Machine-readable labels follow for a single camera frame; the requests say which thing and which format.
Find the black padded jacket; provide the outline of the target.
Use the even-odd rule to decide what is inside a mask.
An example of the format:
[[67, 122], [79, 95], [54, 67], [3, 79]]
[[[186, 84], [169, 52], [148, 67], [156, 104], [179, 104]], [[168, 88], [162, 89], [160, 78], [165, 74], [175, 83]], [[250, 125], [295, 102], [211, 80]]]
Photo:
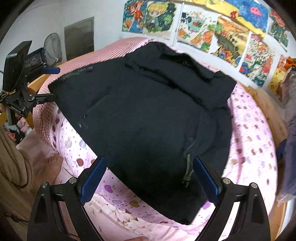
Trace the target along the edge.
[[236, 81], [160, 42], [97, 63], [84, 80], [48, 86], [62, 114], [137, 197], [189, 225], [206, 202], [193, 159], [218, 173], [228, 161]]

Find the standing electric fan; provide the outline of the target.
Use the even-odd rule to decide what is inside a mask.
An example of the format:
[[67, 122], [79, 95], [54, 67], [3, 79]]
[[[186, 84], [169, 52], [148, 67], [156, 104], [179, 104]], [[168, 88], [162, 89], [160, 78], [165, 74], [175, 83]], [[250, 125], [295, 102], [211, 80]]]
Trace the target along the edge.
[[48, 66], [55, 67], [62, 62], [61, 41], [57, 33], [46, 37], [43, 48]]

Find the person bare foot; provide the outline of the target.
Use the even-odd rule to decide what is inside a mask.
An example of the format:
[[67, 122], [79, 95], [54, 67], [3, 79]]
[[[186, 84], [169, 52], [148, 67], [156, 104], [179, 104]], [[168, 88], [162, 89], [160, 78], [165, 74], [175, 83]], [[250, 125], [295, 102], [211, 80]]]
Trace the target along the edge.
[[55, 154], [45, 160], [44, 165], [34, 176], [34, 183], [39, 187], [43, 182], [53, 185], [58, 174], [61, 171], [63, 158], [59, 154]]

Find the pink apple print bedsheet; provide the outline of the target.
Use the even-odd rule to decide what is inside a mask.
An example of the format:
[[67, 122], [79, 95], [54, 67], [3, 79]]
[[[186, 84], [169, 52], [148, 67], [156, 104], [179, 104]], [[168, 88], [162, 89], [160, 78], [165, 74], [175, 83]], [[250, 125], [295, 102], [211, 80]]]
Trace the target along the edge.
[[102, 240], [84, 204], [106, 170], [170, 221], [188, 225], [206, 201], [214, 204], [196, 240], [218, 240], [234, 203], [228, 240], [270, 240], [259, 186], [222, 177], [232, 134], [231, 77], [154, 41], [97, 63], [79, 57], [56, 73], [50, 98], [97, 158], [77, 178], [41, 185], [28, 240], [70, 240], [60, 202], [81, 240]]

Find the yellow bear drawing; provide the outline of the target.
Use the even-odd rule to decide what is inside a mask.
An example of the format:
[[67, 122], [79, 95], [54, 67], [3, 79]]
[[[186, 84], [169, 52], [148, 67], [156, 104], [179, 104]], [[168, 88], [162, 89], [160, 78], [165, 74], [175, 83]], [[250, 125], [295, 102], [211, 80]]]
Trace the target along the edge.
[[287, 65], [287, 63], [291, 63], [290, 60], [290, 57], [285, 57], [283, 55], [280, 56], [280, 60], [277, 64], [275, 72], [268, 84], [269, 90], [279, 101], [281, 101], [282, 98], [281, 83], [287, 72], [287, 68], [285, 66]]

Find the orange haired girl drawing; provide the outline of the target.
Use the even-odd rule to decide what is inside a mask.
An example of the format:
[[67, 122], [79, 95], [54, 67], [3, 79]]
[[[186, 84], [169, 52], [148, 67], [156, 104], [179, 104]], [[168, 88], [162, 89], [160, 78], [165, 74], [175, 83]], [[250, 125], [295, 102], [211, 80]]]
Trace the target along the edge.
[[127, 1], [122, 19], [122, 31], [142, 34], [144, 31], [145, 16], [148, 1]]

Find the city 2024 drawing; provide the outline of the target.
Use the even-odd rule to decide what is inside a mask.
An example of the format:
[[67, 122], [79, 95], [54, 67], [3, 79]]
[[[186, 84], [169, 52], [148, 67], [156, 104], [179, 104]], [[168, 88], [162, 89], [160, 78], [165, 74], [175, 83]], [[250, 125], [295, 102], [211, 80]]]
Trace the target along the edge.
[[257, 86], [263, 87], [270, 73], [275, 52], [258, 35], [251, 34], [239, 72]]

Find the autumn landscape drawing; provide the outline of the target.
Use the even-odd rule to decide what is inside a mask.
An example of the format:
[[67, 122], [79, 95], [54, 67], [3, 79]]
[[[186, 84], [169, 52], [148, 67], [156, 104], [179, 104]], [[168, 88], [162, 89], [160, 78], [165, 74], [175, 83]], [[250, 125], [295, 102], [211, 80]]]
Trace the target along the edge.
[[217, 39], [217, 49], [212, 55], [237, 67], [246, 48], [248, 28], [220, 16], [216, 23], [214, 36]]

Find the blond boy drawing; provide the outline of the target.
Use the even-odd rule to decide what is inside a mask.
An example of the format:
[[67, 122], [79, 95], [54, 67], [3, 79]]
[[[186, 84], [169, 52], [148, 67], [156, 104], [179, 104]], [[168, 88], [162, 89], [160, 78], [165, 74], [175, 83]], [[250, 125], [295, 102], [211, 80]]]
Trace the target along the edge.
[[148, 1], [143, 34], [169, 40], [176, 11], [171, 1]]

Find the fruit juice drawing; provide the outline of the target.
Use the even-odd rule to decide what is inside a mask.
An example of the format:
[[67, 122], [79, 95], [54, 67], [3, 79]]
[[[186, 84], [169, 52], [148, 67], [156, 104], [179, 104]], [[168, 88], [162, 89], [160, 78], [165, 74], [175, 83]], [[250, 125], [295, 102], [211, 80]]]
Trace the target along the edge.
[[209, 52], [218, 17], [213, 11], [185, 4], [178, 23], [177, 41]]

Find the red haired soldier drawing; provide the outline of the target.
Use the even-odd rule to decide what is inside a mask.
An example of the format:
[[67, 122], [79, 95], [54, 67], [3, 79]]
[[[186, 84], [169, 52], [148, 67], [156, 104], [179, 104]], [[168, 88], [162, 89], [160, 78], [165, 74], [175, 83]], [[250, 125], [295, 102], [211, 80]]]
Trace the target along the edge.
[[268, 34], [276, 39], [281, 47], [287, 52], [288, 47], [288, 35], [289, 31], [285, 25], [285, 22], [280, 15], [272, 8], [269, 8], [269, 16], [272, 19], [271, 27], [269, 28]]

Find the blue sea jellyfish drawing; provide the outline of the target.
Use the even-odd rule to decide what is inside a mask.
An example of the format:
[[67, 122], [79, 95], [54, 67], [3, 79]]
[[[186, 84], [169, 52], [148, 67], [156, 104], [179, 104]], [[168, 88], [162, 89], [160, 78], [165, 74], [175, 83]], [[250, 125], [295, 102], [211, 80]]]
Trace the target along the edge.
[[269, 10], [264, 5], [252, 0], [192, 0], [192, 4], [204, 6], [236, 20], [255, 34], [264, 38], [267, 30]]

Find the wooden bed frame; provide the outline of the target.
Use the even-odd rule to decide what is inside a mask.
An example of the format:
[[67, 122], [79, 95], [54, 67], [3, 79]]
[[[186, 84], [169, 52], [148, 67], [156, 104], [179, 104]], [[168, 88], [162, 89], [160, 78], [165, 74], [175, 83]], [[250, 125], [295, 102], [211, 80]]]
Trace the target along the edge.
[[[224, 176], [233, 177], [238, 172], [238, 168], [241, 167], [242, 171], [237, 177], [239, 183], [242, 184], [249, 180], [246, 168], [250, 167], [255, 170], [255, 165], [254, 163], [247, 164], [245, 160], [238, 159], [238, 149], [242, 148], [241, 153], [244, 157], [248, 157], [251, 151], [259, 145], [259, 143], [251, 140], [251, 133], [254, 128], [251, 124], [258, 123], [260, 120], [263, 121], [263, 131], [266, 132], [269, 141], [266, 152], [270, 154], [275, 154], [275, 149], [287, 137], [287, 129], [273, 105], [273, 100], [262, 88], [254, 89], [251, 86], [245, 86], [241, 82], [238, 83], [238, 86], [239, 90], [233, 99], [233, 103], [245, 101], [247, 110], [243, 110], [238, 106], [233, 108], [237, 114], [235, 121], [238, 133], [235, 138], [235, 149], [230, 152], [230, 161], [224, 171]], [[283, 166], [277, 161], [276, 157], [266, 158], [265, 154], [261, 154], [259, 159], [266, 164], [265, 167], [259, 168], [259, 180], [267, 181], [260, 189], [265, 191], [267, 197], [265, 204], [266, 207], [270, 208], [271, 240], [276, 240], [280, 235], [281, 228], [284, 227], [284, 217], [287, 215], [287, 204], [280, 204], [275, 199], [280, 190]]]

